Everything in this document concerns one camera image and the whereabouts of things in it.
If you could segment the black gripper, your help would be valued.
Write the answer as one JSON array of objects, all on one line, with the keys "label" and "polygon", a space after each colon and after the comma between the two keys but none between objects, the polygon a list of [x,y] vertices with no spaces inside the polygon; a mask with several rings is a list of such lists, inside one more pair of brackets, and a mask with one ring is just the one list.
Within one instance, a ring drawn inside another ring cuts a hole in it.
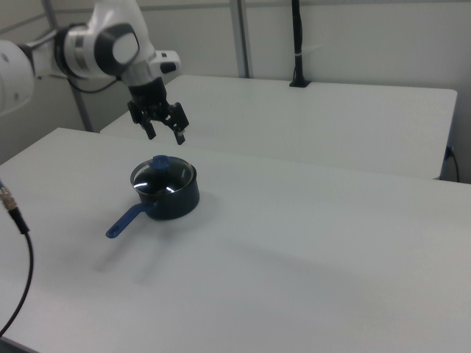
[{"label": "black gripper", "polygon": [[181,103],[169,104],[167,92],[161,77],[145,85],[128,87],[132,100],[128,108],[135,124],[140,124],[148,139],[155,138],[152,121],[161,121],[172,130],[178,145],[185,142],[185,129],[189,125]]}]

